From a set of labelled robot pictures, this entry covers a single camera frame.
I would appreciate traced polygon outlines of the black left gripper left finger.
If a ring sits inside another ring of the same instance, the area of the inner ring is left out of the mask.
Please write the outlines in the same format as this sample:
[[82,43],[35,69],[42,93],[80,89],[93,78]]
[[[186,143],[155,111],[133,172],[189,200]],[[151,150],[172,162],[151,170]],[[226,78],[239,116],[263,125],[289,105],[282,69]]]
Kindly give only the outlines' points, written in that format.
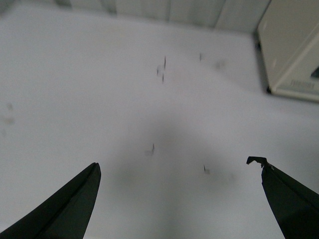
[[88,227],[101,181],[92,163],[67,184],[1,232],[2,239],[82,239]]

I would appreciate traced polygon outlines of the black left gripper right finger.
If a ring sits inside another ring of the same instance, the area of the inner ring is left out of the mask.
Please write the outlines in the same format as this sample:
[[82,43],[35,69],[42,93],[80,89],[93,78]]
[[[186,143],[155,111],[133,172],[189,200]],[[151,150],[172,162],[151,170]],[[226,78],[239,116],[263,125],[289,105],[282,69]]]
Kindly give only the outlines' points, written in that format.
[[319,237],[319,195],[270,164],[266,158],[249,156],[246,163],[262,168],[262,186],[274,217],[286,239]]

